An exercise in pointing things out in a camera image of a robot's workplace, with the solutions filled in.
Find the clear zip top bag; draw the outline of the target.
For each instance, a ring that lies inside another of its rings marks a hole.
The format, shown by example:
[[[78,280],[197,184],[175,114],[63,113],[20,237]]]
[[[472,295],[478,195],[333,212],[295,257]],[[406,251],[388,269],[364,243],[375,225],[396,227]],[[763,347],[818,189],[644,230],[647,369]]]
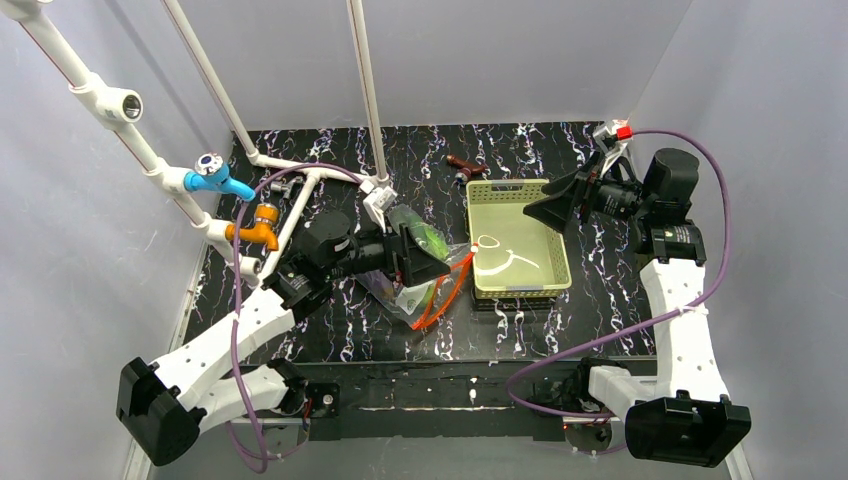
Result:
[[[445,234],[408,205],[388,213],[388,225],[408,242],[388,272],[355,279],[395,318],[420,331],[436,323],[458,298],[471,272],[476,247],[451,244]]]

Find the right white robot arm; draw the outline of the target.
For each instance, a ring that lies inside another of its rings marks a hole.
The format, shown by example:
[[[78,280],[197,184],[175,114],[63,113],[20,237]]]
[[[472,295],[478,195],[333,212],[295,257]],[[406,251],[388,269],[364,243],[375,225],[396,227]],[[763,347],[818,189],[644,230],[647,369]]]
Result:
[[[550,405],[586,419],[619,418],[624,445],[637,459],[713,468],[749,433],[751,416],[731,401],[715,363],[704,301],[706,249],[688,216],[698,168],[694,155],[663,148],[636,180],[629,167],[609,172],[594,156],[546,185],[524,213],[557,232],[593,213],[626,221],[658,319],[652,383],[620,362],[586,357]]]

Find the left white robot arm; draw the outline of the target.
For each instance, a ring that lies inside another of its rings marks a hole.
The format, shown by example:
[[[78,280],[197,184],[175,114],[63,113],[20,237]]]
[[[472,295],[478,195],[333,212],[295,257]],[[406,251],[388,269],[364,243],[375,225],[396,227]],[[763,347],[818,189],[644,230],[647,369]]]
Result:
[[[380,273],[417,287],[449,273],[413,223],[354,231],[340,211],[314,217],[275,271],[235,309],[188,344],[120,371],[116,417],[155,466],[184,455],[206,431],[259,410],[330,415],[320,393],[293,365],[271,361],[250,372],[240,363],[323,307],[336,280]]]

